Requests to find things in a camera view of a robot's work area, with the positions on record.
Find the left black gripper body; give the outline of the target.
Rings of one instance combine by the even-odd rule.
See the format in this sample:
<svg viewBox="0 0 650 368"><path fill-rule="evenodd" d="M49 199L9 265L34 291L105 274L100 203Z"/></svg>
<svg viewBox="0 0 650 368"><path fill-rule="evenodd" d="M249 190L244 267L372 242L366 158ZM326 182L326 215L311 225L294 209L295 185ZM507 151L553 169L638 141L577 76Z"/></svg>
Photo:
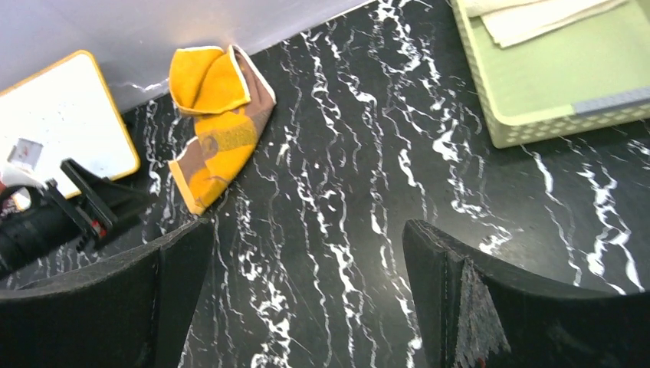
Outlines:
<svg viewBox="0 0 650 368"><path fill-rule="evenodd" d="M65 199L53 182L30 188L37 201L1 223L1 278L48 255L54 249L92 232L77 208L78 199Z"/></svg>

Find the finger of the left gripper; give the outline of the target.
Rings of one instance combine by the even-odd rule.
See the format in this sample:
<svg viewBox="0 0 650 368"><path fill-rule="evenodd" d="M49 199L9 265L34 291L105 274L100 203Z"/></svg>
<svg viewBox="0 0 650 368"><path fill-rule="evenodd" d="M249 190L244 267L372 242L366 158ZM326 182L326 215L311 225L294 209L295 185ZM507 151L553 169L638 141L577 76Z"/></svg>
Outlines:
<svg viewBox="0 0 650 368"><path fill-rule="evenodd" d="M85 169L74 159L65 159L61 170L79 189L78 202L93 206L98 212L113 214L140 214L153 201L146 191L115 183Z"/></svg>
<svg viewBox="0 0 650 368"><path fill-rule="evenodd" d="M90 204L83 204L77 210L92 228L92 232L79 236L77 251L99 251L111 241L140 222L140 215L149 201L127 201L117 203L108 210L98 210Z"/></svg>

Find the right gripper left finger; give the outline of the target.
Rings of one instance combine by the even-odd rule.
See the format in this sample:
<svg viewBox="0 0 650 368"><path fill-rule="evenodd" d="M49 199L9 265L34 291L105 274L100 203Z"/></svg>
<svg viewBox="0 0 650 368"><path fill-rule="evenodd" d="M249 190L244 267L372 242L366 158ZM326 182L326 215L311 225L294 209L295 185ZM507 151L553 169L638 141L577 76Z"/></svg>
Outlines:
<svg viewBox="0 0 650 368"><path fill-rule="evenodd" d="M147 244L1 292L3 367L176 367L212 253L201 218Z"/></svg>

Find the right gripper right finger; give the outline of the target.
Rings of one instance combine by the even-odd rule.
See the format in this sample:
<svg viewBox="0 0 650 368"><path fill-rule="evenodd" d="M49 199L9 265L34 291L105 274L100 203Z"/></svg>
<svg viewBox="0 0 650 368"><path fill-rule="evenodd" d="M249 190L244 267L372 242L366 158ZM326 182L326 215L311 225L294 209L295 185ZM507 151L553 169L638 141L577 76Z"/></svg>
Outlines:
<svg viewBox="0 0 650 368"><path fill-rule="evenodd" d="M410 219L405 266L430 367L647 367L649 295L531 273Z"/></svg>

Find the yellow brown towel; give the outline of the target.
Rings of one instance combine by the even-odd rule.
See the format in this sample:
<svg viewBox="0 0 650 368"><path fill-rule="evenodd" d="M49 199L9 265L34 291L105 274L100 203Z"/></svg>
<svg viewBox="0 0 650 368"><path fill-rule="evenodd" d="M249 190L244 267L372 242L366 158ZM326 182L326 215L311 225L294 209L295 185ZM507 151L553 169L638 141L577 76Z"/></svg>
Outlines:
<svg viewBox="0 0 650 368"><path fill-rule="evenodd" d="M169 92L195 135L169 170L187 209L201 215L245 166L264 132L277 98L239 46L175 51Z"/></svg>

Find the white towel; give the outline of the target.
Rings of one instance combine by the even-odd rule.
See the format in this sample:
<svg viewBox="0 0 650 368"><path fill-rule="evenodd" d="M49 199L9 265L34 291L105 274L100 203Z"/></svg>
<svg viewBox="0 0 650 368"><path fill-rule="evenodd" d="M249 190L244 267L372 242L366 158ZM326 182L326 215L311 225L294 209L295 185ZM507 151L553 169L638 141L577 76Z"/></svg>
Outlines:
<svg viewBox="0 0 650 368"><path fill-rule="evenodd" d="M493 42L508 48L602 14L623 5L622 0L504 0L465 1L469 18L480 18Z"/></svg>

